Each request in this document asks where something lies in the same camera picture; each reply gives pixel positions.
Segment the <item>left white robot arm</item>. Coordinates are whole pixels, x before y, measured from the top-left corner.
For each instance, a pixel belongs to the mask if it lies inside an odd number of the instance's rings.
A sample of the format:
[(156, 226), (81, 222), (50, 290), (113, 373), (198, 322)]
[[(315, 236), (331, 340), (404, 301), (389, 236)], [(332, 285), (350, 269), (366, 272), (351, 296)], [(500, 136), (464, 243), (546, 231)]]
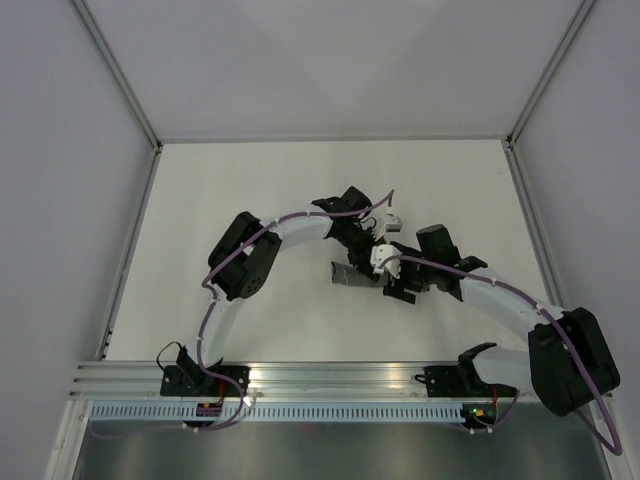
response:
[(343, 285), (379, 286), (382, 277), (370, 264), (377, 246), (375, 229), (363, 222), (375, 209), (390, 206), (392, 199), (389, 193), (372, 203), (351, 186), (339, 197), (315, 200), (280, 217), (238, 214), (208, 257), (210, 271), (202, 287), (209, 291), (211, 303), (205, 318), (194, 339), (179, 346), (176, 362), (162, 369), (160, 395), (216, 396), (225, 382), (238, 388), (236, 397), (245, 394), (247, 376), (223, 369), (222, 349), (240, 308), (265, 285), (277, 255), (288, 248), (334, 239), (347, 250), (348, 263), (334, 263), (332, 279)]

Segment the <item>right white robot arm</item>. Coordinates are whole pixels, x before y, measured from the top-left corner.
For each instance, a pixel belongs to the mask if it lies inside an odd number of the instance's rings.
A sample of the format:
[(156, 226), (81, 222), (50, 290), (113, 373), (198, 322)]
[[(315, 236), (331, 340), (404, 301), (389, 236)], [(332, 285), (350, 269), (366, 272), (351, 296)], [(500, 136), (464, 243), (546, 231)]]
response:
[(536, 396), (564, 417), (620, 385), (620, 374), (593, 313), (546, 304), (508, 283), (486, 262), (460, 255), (442, 224), (418, 231), (419, 246), (373, 247), (370, 263), (389, 276), (384, 293), (408, 303), (436, 287), (489, 315), (516, 335), (525, 350), (484, 342), (459, 354), (459, 388), (480, 396), (492, 386)]

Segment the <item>grey cloth napkin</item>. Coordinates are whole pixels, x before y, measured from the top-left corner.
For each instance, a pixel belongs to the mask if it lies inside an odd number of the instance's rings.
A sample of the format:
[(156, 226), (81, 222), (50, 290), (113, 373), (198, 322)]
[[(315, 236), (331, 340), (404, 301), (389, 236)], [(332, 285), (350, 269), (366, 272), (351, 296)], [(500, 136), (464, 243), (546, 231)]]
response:
[(389, 275), (375, 274), (370, 278), (350, 265), (331, 262), (331, 283), (358, 288), (382, 288), (388, 281)]

